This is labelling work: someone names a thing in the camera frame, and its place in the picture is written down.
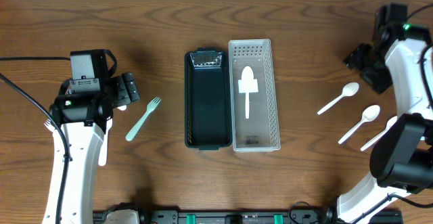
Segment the white fork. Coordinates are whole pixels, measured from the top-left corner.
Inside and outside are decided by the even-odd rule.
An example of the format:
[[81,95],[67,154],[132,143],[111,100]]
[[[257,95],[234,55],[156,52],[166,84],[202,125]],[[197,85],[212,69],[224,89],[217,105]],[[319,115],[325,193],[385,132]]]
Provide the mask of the white fork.
[[52,125],[52,123],[51,123],[51,121],[50,121],[49,119],[47,119],[47,120],[44,122],[44,125],[45,125],[45,127],[46,127],[49,131],[51,131],[52,133],[55,131],[55,127]]
[[109,136],[109,131],[112,128],[112,123],[113,123],[112,119],[108,120],[106,123],[106,133],[104,135],[104,141],[101,145],[101,150],[100,150],[99,159],[98,159],[98,165],[100,165],[100,166],[105,166],[107,163],[107,159],[108,159],[108,136]]

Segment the white spoon crossing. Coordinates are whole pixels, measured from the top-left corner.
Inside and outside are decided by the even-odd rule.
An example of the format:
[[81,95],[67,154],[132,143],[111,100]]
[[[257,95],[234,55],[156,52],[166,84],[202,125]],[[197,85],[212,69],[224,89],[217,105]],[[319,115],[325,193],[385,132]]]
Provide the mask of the white spoon crossing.
[[359,90],[359,84],[358,83],[348,83],[342,88],[341,94],[333,99],[331,102],[326,104],[324,107],[322,107],[318,112],[317,115],[323,114],[325,111],[329,110],[332,106],[334,106],[337,102],[339,102],[343,97],[351,97],[357,93]]

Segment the mint green plastic fork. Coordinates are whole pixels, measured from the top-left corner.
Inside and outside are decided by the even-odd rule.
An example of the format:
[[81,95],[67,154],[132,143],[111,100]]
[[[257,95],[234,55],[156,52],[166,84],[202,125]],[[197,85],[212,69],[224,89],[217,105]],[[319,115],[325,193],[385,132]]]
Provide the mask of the mint green plastic fork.
[[140,128],[143,126],[144,122],[148,118],[148,116],[158,107],[160,102],[161,102],[161,99],[159,97],[155,97],[152,101],[150,101],[148,103],[144,115],[135,123],[135,125],[127,133],[127,135],[125,137],[125,139],[127,141],[132,141],[135,138],[135,136],[138,134]]

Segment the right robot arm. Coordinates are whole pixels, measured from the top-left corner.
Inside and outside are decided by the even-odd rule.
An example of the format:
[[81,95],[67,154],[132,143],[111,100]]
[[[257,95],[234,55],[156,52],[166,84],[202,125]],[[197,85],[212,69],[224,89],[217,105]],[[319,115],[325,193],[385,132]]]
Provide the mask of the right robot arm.
[[432,188],[432,40],[427,28],[404,22],[379,25],[372,46],[356,51],[348,65],[360,68],[377,91],[393,86],[397,120],[375,143],[368,174],[338,197],[334,223],[369,223],[395,200]]

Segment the white spoon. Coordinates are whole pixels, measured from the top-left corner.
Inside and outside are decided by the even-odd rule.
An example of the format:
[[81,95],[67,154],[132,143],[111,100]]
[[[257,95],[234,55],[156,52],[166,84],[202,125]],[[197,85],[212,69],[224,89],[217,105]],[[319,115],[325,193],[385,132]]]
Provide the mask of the white spoon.
[[254,81],[254,73],[251,69],[251,67],[246,66],[242,70],[241,79],[239,80],[239,90],[240,93],[245,93],[245,117],[246,119],[249,119],[250,117],[250,92],[251,92],[251,86]]
[[380,107],[378,105],[372,105],[366,108],[362,115],[361,120],[347,131],[338,141],[339,144],[343,144],[363,123],[374,121],[380,114]]
[[385,135],[390,130],[390,128],[396,123],[397,119],[398,116],[393,116],[392,118],[390,118],[386,123],[385,129],[382,132],[378,133],[375,137],[370,139],[365,145],[363,145],[360,148],[360,151],[363,152],[369,147],[371,147],[373,144],[375,144],[383,135]]
[[119,107],[117,107],[117,109],[119,109],[119,110],[121,110],[121,111],[125,111],[125,110],[127,109],[127,106],[126,106],[126,105],[124,105],[124,106],[119,106]]

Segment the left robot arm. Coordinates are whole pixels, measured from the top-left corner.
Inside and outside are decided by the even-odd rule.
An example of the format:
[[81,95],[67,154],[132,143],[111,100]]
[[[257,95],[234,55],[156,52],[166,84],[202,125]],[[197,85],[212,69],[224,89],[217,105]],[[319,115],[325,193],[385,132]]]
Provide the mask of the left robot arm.
[[54,161],[44,223],[92,223],[95,174],[112,119],[85,120],[53,130]]

